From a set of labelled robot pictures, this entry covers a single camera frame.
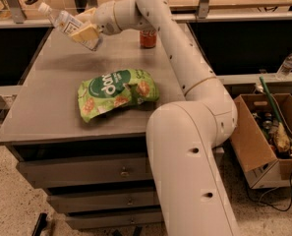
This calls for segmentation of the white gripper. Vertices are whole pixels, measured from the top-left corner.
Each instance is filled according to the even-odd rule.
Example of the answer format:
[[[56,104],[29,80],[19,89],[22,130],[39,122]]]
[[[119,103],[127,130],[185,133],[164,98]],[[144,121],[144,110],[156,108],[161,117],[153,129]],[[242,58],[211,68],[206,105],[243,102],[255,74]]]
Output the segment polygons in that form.
[[[83,23],[94,22],[94,24],[83,25],[79,29],[69,34],[75,42],[84,42],[89,40],[97,40],[99,38],[99,30],[106,35],[118,34],[122,30],[117,24],[115,18],[115,2],[109,1],[101,4],[97,9],[89,8],[79,13],[76,18]]]

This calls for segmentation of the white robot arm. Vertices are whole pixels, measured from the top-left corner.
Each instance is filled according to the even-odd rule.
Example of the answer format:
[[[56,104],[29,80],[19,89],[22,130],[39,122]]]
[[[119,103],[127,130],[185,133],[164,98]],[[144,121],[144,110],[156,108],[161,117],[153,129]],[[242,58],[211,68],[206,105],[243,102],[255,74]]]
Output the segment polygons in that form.
[[[154,29],[185,98],[158,107],[146,145],[168,236],[239,236],[213,148],[237,124],[237,108],[220,79],[173,19],[167,0],[111,1],[78,15],[76,41],[104,33]]]

